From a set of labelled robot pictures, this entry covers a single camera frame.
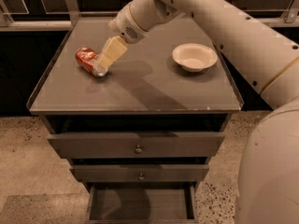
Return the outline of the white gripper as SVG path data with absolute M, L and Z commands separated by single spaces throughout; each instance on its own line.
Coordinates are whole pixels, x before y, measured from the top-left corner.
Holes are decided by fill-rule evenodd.
M 98 73 L 107 71 L 113 61 L 117 61 L 127 51 L 128 44 L 138 43 L 148 34 L 135 22 L 129 5 L 120 10 L 108 26 L 119 36 L 110 37 L 102 48 L 103 54 L 95 57 L 94 69 Z

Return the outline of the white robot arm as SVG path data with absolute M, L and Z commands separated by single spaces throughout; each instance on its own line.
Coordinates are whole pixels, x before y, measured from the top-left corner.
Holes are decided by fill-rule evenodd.
M 237 224 L 299 224 L 299 48 L 224 0 L 133 0 L 111 22 L 117 37 L 96 67 L 110 67 L 154 26 L 192 17 L 251 87 L 272 107 L 242 155 Z

